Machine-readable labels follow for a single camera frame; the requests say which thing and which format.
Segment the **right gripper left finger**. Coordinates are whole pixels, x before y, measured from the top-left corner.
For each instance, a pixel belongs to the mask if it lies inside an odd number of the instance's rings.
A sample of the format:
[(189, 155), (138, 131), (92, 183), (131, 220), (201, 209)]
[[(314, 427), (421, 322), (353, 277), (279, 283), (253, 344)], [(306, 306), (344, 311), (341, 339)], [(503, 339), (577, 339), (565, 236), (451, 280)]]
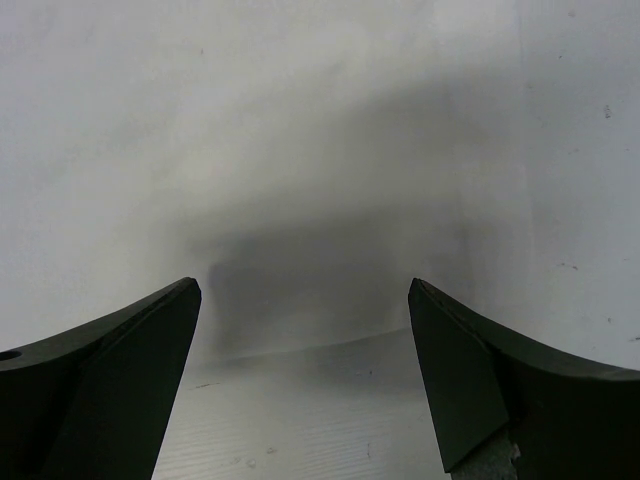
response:
[(2, 352), (2, 478), (151, 478), (200, 306), (186, 277)]

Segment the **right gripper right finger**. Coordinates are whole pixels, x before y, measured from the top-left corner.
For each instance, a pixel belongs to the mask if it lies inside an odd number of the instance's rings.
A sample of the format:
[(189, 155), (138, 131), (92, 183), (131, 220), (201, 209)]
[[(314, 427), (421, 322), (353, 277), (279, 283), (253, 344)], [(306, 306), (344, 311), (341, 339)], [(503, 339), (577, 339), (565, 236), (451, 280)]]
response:
[(454, 479), (635, 479), (639, 374), (565, 353), (414, 279), (411, 329)]

